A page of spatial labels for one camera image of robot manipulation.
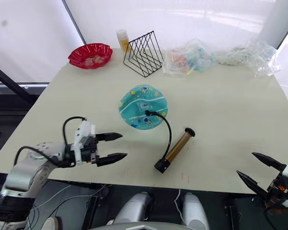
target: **black wire file holder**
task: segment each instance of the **black wire file holder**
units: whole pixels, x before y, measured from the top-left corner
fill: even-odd
[[[148,77],[162,67],[163,57],[154,31],[128,43],[124,64],[143,77]]]

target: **plastic bag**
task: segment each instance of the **plastic bag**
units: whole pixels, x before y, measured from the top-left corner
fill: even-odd
[[[221,65],[245,65],[251,68],[256,77],[270,76],[280,71],[277,50],[264,41],[251,41],[230,51],[216,51],[212,55]]]
[[[197,39],[163,53],[165,57],[162,66],[164,73],[189,75],[194,70],[204,72],[213,63],[211,52]]]

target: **red bowl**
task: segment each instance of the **red bowl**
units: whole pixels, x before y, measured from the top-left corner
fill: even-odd
[[[74,66],[82,69],[96,69],[105,65],[111,58],[113,50],[102,43],[92,43],[75,49],[68,57]]]

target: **table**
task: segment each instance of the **table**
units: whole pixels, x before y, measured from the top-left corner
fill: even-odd
[[[264,189],[278,173],[259,162],[252,151],[288,163],[288,102],[274,76],[255,78],[246,67],[215,65],[185,78],[162,70],[143,78],[124,66],[122,59],[123,53],[114,50],[110,62],[99,69],[65,65],[1,149],[0,173],[9,172],[21,146],[62,142],[62,123],[75,115],[87,117],[99,133],[124,135],[100,142],[101,155],[126,152],[128,156],[103,167],[85,163],[55,169],[52,179],[252,193],[236,170]],[[173,144],[185,127],[196,132],[164,174],[154,164],[168,144],[166,124],[141,131],[128,126],[118,112],[120,99],[140,84],[154,86],[167,99]],[[79,121],[67,125],[70,143],[78,125]]]

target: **black end cap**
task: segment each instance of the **black end cap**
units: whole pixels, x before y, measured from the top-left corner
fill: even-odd
[[[167,159],[160,159],[158,162],[155,164],[155,168],[161,172],[164,173],[164,171],[169,167],[171,163]]]
[[[195,137],[195,132],[193,131],[193,129],[191,129],[191,128],[186,128],[184,131],[187,132],[187,133],[189,133],[192,137]]]

